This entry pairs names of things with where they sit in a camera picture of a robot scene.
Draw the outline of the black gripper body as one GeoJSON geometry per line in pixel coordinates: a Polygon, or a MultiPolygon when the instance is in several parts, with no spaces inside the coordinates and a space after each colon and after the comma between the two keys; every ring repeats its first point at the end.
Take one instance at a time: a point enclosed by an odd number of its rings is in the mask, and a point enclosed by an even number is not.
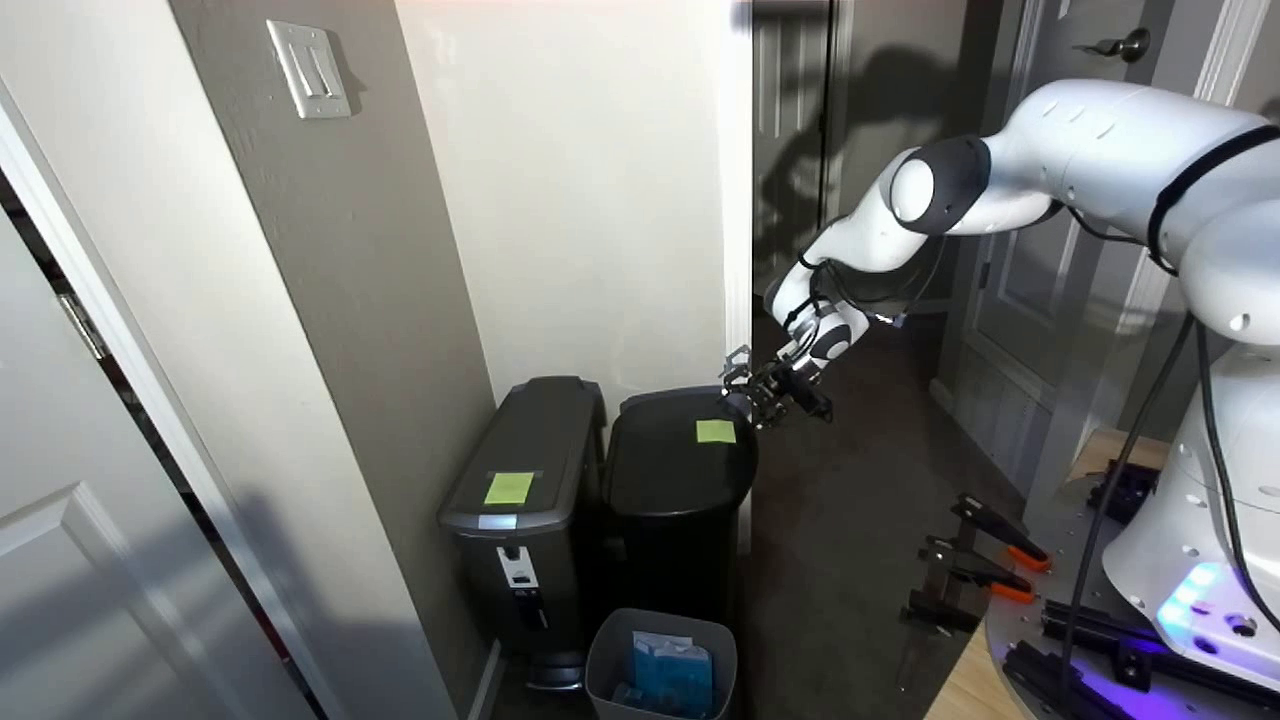
{"type": "Polygon", "coordinates": [[[827,420],[832,401],[820,394],[820,376],[858,343],[869,318],[842,301],[815,301],[787,324],[777,313],[767,320],[783,332],[783,343],[757,370],[757,420],[771,425],[787,405],[827,420]]]}

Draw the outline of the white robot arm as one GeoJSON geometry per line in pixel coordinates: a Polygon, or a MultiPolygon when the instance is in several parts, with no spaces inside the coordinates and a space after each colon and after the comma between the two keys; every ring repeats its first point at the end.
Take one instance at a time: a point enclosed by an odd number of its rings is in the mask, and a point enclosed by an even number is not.
{"type": "Polygon", "coordinates": [[[1204,347],[1155,494],[1100,554],[1102,580],[1164,650],[1280,681],[1280,129],[1244,109],[1125,79],[1047,79],[989,137],[903,147],[767,294],[783,343],[723,366],[723,395],[763,420],[876,320],[820,284],[886,275],[932,240],[1025,236],[1067,215],[1107,256],[1181,296],[1204,347]]]}

